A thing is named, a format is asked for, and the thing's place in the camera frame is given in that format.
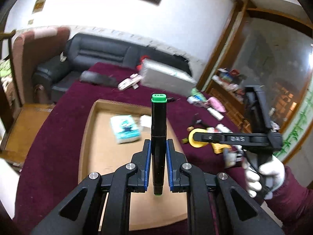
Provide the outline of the dark red sleeve forearm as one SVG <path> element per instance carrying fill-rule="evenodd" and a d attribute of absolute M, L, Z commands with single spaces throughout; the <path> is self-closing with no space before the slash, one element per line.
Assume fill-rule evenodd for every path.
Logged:
<path fill-rule="evenodd" d="M 312 234 L 313 191 L 301 186 L 291 169 L 285 166 L 285 179 L 273 198 L 266 203 L 282 222 L 285 234 Z"/>

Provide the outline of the white gloved right hand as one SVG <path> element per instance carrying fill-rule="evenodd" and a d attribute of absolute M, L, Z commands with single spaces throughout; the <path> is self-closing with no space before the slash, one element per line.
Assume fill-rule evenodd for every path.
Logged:
<path fill-rule="evenodd" d="M 251 166 L 247 158 L 244 158 L 242 167 L 245 173 L 246 191 L 254 199 L 264 189 L 268 190 L 264 199 L 271 200 L 275 190 L 279 189 L 285 180 L 284 165 L 275 156 L 272 156 L 270 161 L 260 165 L 258 172 Z"/>

